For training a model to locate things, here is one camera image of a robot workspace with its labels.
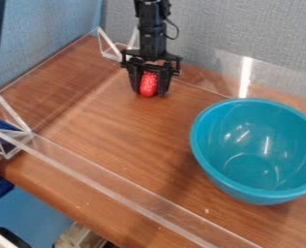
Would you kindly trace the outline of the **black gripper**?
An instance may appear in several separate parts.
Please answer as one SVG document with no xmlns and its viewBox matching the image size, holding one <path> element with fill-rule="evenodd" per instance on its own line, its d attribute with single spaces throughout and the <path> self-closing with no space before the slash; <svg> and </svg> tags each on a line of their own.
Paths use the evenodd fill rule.
<svg viewBox="0 0 306 248">
<path fill-rule="evenodd" d="M 144 71 L 158 72 L 157 93 L 164 96 L 169 91 L 173 76 L 181 75 L 182 57 L 168 51 L 166 25 L 157 27 L 138 26 L 140 47 L 125 49 L 121 67 L 128 69 L 132 88 L 141 92 Z"/>
</svg>

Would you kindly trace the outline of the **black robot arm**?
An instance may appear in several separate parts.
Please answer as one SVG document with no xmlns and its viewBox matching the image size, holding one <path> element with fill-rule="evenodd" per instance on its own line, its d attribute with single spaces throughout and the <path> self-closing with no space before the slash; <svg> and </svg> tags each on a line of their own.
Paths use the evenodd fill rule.
<svg viewBox="0 0 306 248">
<path fill-rule="evenodd" d="M 170 0 L 134 0 L 136 16 L 140 19 L 140 48 L 128 48 L 122 54 L 121 67 L 128 69 L 133 90 L 140 93 L 145 73 L 157 75 L 157 95 L 164 96 L 172 79 L 182 73 L 182 57 L 168 51 L 168 24 Z"/>
</svg>

